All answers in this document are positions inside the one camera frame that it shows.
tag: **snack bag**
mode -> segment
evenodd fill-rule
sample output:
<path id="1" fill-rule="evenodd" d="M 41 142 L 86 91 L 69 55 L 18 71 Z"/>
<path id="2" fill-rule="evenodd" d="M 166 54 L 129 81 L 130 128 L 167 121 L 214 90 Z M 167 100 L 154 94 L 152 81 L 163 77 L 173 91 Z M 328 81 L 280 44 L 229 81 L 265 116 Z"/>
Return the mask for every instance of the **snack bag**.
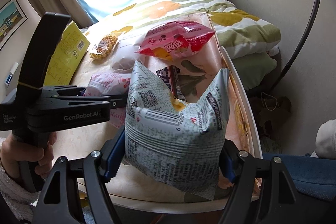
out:
<path id="1" fill-rule="evenodd" d="M 187 103 L 136 61 L 126 107 L 127 162 L 157 181 L 213 200 L 229 119 L 229 74 L 221 69 L 198 102 Z"/>
<path id="2" fill-rule="evenodd" d="M 137 53 L 169 61 L 186 58 L 198 53 L 214 33 L 194 21 L 168 22 L 148 31 Z"/>
<path id="3" fill-rule="evenodd" d="M 92 75 L 83 96 L 125 94 L 131 80 L 130 73 L 103 72 Z M 115 108 L 110 111 L 110 123 L 116 128 L 125 124 L 126 109 Z"/>
<path id="4" fill-rule="evenodd" d="M 113 35 L 106 35 L 102 38 L 102 40 L 93 46 L 93 48 L 89 51 L 90 57 L 95 60 L 102 60 L 108 55 L 110 55 L 116 45 L 117 45 L 118 37 Z"/>

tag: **yellow box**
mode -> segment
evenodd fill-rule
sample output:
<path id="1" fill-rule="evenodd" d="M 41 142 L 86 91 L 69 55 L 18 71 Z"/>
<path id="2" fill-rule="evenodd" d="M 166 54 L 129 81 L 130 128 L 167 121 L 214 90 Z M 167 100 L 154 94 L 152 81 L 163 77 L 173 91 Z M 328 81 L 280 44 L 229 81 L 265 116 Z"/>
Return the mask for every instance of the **yellow box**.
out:
<path id="1" fill-rule="evenodd" d="M 90 42 L 72 21 L 51 57 L 44 85 L 69 85 L 89 45 Z"/>

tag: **qr code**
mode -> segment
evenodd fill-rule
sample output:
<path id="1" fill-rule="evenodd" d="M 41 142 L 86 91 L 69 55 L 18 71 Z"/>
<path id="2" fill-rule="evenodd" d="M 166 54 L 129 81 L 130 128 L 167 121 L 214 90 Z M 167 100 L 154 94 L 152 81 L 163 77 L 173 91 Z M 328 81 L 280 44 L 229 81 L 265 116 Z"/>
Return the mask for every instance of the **qr code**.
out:
<path id="1" fill-rule="evenodd" d="M 156 106 L 158 104 L 158 100 L 156 99 L 153 91 L 140 91 L 141 99 L 143 101 L 143 106 L 145 108 L 150 108 L 152 106 Z"/>
<path id="2" fill-rule="evenodd" d="M 135 118 L 135 110 L 134 108 L 137 107 L 137 100 L 131 96 L 129 99 L 129 103 L 128 103 L 128 108 L 127 108 L 127 114 L 130 115 L 132 118 Z"/>

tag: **screw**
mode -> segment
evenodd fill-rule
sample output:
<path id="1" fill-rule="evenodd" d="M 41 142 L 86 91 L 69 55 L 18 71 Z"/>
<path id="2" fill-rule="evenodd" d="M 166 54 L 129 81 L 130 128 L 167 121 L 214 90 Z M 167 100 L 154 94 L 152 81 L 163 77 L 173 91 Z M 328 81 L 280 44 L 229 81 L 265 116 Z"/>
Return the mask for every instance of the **screw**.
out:
<path id="1" fill-rule="evenodd" d="M 100 156 L 100 151 L 99 150 L 94 150 L 91 152 L 91 157 L 97 158 Z"/>
<path id="2" fill-rule="evenodd" d="M 245 151 L 245 150 L 240 150 L 239 151 L 239 155 L 241 156 L 241 157 L 247 157 L 249 154 L 248 154 L 248 152 L 247 151 Z"/>
<path id="3" fill-rule="evenodd" d="M 65 157 L 65 156 L 60 156 L 60 157 L 57 159 L 57 162 L 62 163 L 62 162 L 65 162 L 66 159 L 67 159 L 67 157 Z"/>
<path id="4" fill-rule="evenodd" d="M 281 163 L 282 162 L 282 160 L 279 158 L 279 157 L 274 157 L 274 162 L 276 162 L 276 163 Z"/>

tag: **plastic-wrapped waffle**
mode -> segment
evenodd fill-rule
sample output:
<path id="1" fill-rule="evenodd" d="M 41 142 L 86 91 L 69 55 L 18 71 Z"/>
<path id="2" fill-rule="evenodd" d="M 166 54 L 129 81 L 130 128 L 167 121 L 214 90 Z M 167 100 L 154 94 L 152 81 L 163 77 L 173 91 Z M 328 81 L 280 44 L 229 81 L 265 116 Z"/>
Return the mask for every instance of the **plastic-wrapped waffle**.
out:
<path id="1" fill-rule="evenodd" d="M 104 36 L 102 40 L 90 50 L 90 57 L 96 60 L 104 59 L 114 51 L 118 43 L 117 40 L 118 37 L 114 35 L 108 34 Z"/>

